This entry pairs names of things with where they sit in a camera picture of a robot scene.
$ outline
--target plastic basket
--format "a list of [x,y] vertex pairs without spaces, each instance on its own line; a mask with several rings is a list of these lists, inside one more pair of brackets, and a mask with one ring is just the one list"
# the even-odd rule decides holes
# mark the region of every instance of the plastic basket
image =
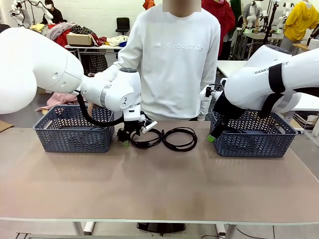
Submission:
[[[114,120],[113,112],[105,108],[93,109],[92,117]],[[79,106],[55,106],[33,128],[46,152],[105,153],[114,135],[114,127],[100,128],[86,121]]]
[[[210,132],[218,118],[219,114],[212,111]],[[214,142],[223,157],[283,157],[298,134],[277,114],[261,119],[258,111],[250,110],[240,119],[230,120],[228,127]]]

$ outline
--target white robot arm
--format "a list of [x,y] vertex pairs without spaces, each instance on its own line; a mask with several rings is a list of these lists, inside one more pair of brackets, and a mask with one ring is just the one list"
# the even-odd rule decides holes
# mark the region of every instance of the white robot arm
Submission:
[[17,22],[18,26],[23,26],[23,21],[24,21],[24,15],[21,11],[22,5],[21,1],[19,0],[14,0],[12,5],[11,5],[11,17]]
[[12,5],[11,5],[11,16],[15,19],[17,22],[18,26],[24,26],[23,21],[24,21],[24,15],[22,12],[22,3],[24,2],[29,2],[31,5],[42,9],[44,12],[44,17],[47,20],[48,24],[53,24],[53,15],[49,12],[48,8],[43,5],[43,3],[39,0],[14,0]]
[[247,28],[250,29],[253,23],[256,22],[258,18],[268,17],[267,11],[264,10],[260,1],[252,1],[249,8],[249,16],[247,17]]
[[300,93],[319,97],[318,67],[319,49],[291,56],[277,46],[262,46],[245,67],[223,81],[223,93],[206,91],[206,96],[218,99],[214,110],[220,114],[211,136],[218,138],[228,121],[240,118],[246,109],[258,110],[265,118],[292,110]]
[[43,3],[39,0],[27,0],[30,2],[33,6],[42,9],[44,12],[44,17],[47,20],[48,24],[53,24],[53,15],[49,12],[48,8],[43,5]]
[[290,3],[290,2],[285,2],[284,3],[284,12],[283,12],[283,15],[281,17],[279,17],[279,23],[278,23],[278,30],[277,30],[277,33],[283,33],[284,32],[284,27],[285,27],[285,24],[286,24],[286,21],[290,15],[290,13],[292,12],[293,8],[294,8],[294,4],[293,3]]
[[87,101],[123,112],[124,121],[140,122],[145,130],[154,125],[141,114],[141,80],[134,69],[120,69],[113,82],[86,77],[82,64],[73,54],[25,28],[3,31],[0,51],[0,114],[27,106],[39,86],[53,92],[74,94],[79,101],[83,101],[80,99],[83,95]]

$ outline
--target table edge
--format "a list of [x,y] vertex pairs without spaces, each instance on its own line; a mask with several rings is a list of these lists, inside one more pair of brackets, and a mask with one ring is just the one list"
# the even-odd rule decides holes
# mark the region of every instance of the table edge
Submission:
[[184,223],[184,224],[231,224],[231,225],[263,225],[263,226],[297,226],[297,225],[314,225],[319,222],[232,222],[232,221],[179,221],[179,220],[144,220],[144,219],[55,219],[55,218],[6,218],[0,217],[0,221],[20,221],[20,222],[109,222],[109,223]]

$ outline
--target pink cloth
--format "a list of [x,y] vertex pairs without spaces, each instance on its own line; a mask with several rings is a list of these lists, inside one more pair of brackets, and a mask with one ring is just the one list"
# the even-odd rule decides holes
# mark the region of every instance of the pink cloth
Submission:
[[39,107],[36,110],[49,110],[57,105],[64,105],[66,103],[75,103],[77,101],[76,96],[71,94],[54,93],[52,97],[47,101],[47,106]]

